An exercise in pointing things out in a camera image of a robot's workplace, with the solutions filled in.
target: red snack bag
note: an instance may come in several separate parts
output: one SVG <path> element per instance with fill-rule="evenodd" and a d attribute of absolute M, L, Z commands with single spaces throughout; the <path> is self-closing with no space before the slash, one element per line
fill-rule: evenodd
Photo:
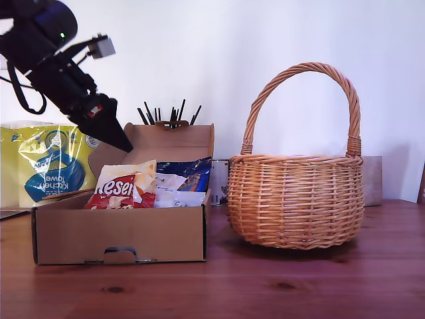
<path fill-rule="evenodd" d="M 139 165 L 105 165 L 85 209 L 152 208 L 156 161 Z"/>
<path fill-rule="evenodd" d="M 135 175 L 117 177 L 96 189 L 85 209 L 133 208 Z"/>

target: blue snack bag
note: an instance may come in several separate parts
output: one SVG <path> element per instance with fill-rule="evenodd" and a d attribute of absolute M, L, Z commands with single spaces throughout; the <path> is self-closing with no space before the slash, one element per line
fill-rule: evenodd
<path fill-rule="evenodd" d="M 175 174 L 186 177 L 179 191 L 202 191 L 208 189 L 211 172 L 211 157 L 197 161 L 161 161 L 157 163 L 157 173 Z"/>

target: white snack bag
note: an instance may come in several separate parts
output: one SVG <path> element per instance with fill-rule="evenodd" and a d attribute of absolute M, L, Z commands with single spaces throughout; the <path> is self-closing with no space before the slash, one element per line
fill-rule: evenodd
<path fill-rule="evenodd" d="M 155 207 L 198 207 L 205 199 L 205 193 L 199 191 L 165 191 L 157 189 Z"/>
<path fill-rule="evenodd" d="M 176 191 L 186 182 L 186 177 L 175 174 L 155 173 L 156 189 Z"/>

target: wooden table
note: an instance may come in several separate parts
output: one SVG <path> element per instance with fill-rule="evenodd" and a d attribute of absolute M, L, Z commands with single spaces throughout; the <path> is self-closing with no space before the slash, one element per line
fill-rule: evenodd
<path fill-rule="evenodd" d="M 35 266 L 17 217 L 1 222 L 1 319 L 423 319 L 424 207 L 367 208 L 358 239 L 307 252 L 245 243 L 216 208 L 208 262 L 139 266 Z"/>

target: yellow packaging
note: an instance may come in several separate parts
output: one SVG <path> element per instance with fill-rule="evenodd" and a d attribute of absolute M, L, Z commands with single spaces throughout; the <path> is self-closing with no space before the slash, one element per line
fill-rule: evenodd
<path fill-rule="evenodd" d="M 1 129 L 2 207 L 44 205 L 43 197 L 95 186 L 88 156 L 99 141 L 76 126 L 31 123 Z M 3 178 L 6 171 L 14 173 Z M 14 190 L 4 190 L 6 185 Z M 17 205 L 16 196 L 7 199 L 10 192 L 18 194 Z"/>

